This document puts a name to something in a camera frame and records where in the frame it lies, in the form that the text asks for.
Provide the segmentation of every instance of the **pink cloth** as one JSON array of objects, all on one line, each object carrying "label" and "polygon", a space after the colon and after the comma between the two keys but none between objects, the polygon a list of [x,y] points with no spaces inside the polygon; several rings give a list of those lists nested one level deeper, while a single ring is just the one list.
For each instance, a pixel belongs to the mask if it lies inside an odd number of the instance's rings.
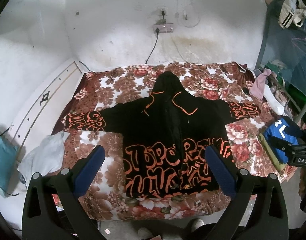
[{"label": "pink cloth", "polygon": [[265,82],[267,77],[272,73],[272,71],[268,68],[264,69],[264,72],[262,74],[260,74],[256,79],[255,82],[253,84],[253,86],[251,87],[251,89],[249,90],[249,93],[254,96],[257,97],[259,100],[263,99],[263,94],[264,94],[264,88],[265,88]]},{"label": "pink cloth", "polygon": [[150,240],[162,240],[162,238],[160,236],[155,236],[155,237],[151,238]]}]

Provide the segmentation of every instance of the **orange drawstring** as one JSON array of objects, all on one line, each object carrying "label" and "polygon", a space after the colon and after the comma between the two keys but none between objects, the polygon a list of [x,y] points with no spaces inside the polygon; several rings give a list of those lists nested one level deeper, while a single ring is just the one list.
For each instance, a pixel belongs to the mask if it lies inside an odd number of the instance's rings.
[{"label": "orange drawstring", "polygon": [[145,107],[144,111],[142,111],[142,112],[146,113],[146,114],[149,116],[149,114],[146,112],[146,109],[148,109],[148,108],[154,103],[155,98],[154,98],[154,96],[153,96],[152,94],[161,94],[161,93],[164,93],[164,91],[162,91],[162,92],[152,92],[152,93],[150,93],[150,96],[153,98],[153,101],[152,101],[149,105],[147,105],[147,106]]},{"label": "orange drawstring", "polygon": [[180,108],[185,114],[187,114],[187,115],[194,114],[194,113],[197,111],[197,108],[196,108],[193,112],[188,113],[188,112],[186,112],[186,110],[185,110],[184,108],[182,108],[182,107],[178,106],[177,104],[175,104],[174,98],[175,98],[178,94],[180,94],[180,93],[182,93],[182,92],[178,92],[178,93],[175,94],[175,96],[173,97],[173,99],[172,99],[173,104],[174,104],[175,106],[179,107],[179,108]]}]

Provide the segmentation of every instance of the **white sock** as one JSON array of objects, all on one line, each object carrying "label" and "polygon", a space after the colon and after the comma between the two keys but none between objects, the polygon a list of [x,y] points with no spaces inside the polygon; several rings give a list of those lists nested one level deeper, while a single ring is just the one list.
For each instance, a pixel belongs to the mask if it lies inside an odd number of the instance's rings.
[{"label": "white sock", "polygon": [[267,102],[269,103],[270,107],[273,109],[273,111],[278,114],[282,115],[285,108],[276,100],[273,93],[271,92],[268,85],[265,85],[264,89],[264,98],[266,98]]}]

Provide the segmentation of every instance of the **sneaker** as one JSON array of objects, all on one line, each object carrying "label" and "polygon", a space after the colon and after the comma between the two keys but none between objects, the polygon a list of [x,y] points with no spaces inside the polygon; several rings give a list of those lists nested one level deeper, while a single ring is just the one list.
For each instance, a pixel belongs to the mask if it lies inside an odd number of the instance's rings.
[{"label": "sneaker", "polygon": [[202,219],[195,219],[192,224],[192,232],[194,232],[197,228],[203,225],[204,225],[204,222]]},{"label": "sneaker", "polygon": [[140,228],[138,231],[138,234],[139,234],[140,239],[153,238],[152,232],[148,230],[147,228]]}]

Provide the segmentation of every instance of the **hoodie sleeve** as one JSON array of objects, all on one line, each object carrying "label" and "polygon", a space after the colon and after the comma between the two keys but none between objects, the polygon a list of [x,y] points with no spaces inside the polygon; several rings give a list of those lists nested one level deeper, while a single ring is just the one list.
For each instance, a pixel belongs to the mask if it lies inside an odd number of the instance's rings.
[{"label": "hoodie sleeve", "polygon": [[114,107],[106,108],[100,111],[91,111],[87,113],[68,114],[65,116],[66,128],[84,131],[107,131],[124,133],[132,120],[147,105],[147,98],[117,104]]},{"label": "hoodie sleeve", "polygon": [[260,109],[255,104],[225,102],[223,100],[215,100],[214,103],[225,124],[260,115]]}]

